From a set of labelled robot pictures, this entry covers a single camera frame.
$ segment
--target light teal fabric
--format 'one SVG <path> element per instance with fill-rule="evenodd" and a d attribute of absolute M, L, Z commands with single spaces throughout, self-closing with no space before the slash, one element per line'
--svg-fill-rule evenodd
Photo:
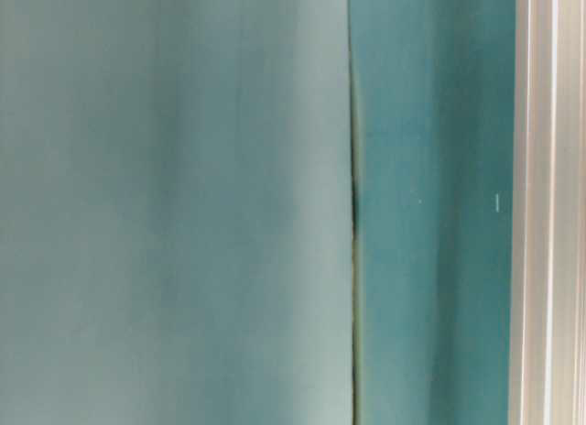
<path fill-rule="evenodd" d="M 359 423 L 505 425 L 515 0 L 351 0 Z"/>
<path fill-rule="evenodd" d="M 0 0 L 0 423 L 350 423 L 346 20 Z"/>

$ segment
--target vertical rail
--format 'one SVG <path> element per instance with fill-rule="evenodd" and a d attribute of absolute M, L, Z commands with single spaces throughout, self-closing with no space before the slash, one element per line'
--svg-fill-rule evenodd
<path fill-rule="evenodd" d="M 584 423 L 584 0 L 517 0 L 510 425 Z"/>

